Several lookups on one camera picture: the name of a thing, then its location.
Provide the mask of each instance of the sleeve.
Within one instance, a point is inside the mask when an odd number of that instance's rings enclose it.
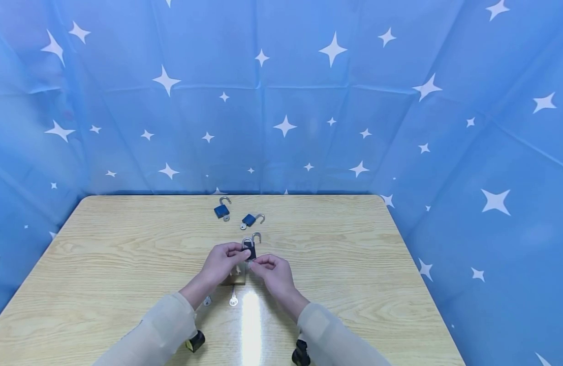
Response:
[[[320,304],[308,304],[298,328],[317,366],[390,366],[389,361]]]
[[[93,366],[163,366],[196,334],[195,313],[180,293],[166,295]]]

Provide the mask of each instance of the wooden table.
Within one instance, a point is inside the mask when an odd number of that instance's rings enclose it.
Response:
[[[0,316],[0,365],[90,365],[163,296],[201,268],[216,243],[262,233],[258,255],[292,265],[296,287],[394,365],[463,365],[377,196],[95,196],[78,205]],[[251,212],[266,221],[246,231]],[[253,273],[198,310],[207,342],[168,365],[286,365],[296,327]]]

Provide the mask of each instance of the blue fabric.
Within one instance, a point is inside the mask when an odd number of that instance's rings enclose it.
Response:
[[[382,195],[467,365],[563,365],[563,0],[0,0],[0,312],[82,197],[217,189]]]

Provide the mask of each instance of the key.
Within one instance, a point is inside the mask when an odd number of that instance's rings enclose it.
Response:
[[[229,305],[236,306],[239,304],[239,300],[237,300],[237,296],[235,295],[235,286],[233,286],[233,294],[231,296],[231,300],[229,300]]]

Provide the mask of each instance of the open padlock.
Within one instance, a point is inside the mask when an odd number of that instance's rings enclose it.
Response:
[[[214,213],[216,213],[217,218],[223,219],[223,221],[228,221],[231,219],[231,217],[229,217],[231,213],[229,212],[229,209],[223,204],[223,200],[227,200],[229,201],[229,204],[232,204],[231,200],[229,200],[229,197],[223,196],[219,199],[219,203],[221,205],[214,209]]]
[[[257,216],[253,216],[253,215],[251,215],[251,213],[248,213],[248,215],[244,217],[243,223],[240,226],[241,230],[245,230],[247,227],[251,227],[251,225],[253,225],[259,217],[262,218],[260,224],[263,224],[263,221],[265,221],[265,215],[260,213]]]

